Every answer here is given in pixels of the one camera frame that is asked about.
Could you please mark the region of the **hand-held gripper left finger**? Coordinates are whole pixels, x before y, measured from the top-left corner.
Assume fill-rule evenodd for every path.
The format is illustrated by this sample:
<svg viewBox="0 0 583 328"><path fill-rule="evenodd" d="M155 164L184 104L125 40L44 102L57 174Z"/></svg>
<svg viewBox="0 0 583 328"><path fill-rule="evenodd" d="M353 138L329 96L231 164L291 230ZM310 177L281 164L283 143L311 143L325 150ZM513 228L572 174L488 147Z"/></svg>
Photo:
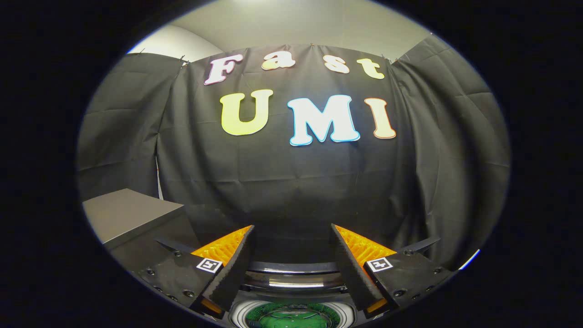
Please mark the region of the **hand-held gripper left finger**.
<svg viewBox="0 0 583 328"><path fill-rule="evenodd" d="M157 240L169 254L139 270L139 278L182 307L212 319L229 312L244 282L256 246L250 225L193 251L176 241Z"/></svg>

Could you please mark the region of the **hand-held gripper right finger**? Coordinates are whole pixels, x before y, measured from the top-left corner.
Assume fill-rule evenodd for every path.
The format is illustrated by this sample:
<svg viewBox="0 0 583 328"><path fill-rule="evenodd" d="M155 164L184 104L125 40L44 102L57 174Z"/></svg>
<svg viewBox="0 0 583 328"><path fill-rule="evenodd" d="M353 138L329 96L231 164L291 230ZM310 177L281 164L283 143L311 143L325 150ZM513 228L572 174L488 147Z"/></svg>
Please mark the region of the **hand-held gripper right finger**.
<svg viewBox="0 0 583 328"><path fill-rule="evenodd" d="M397 251L331 224L337 268L358 311L367 319L400 312L427 297L454 276L424 255L433 237Z"/></svg>

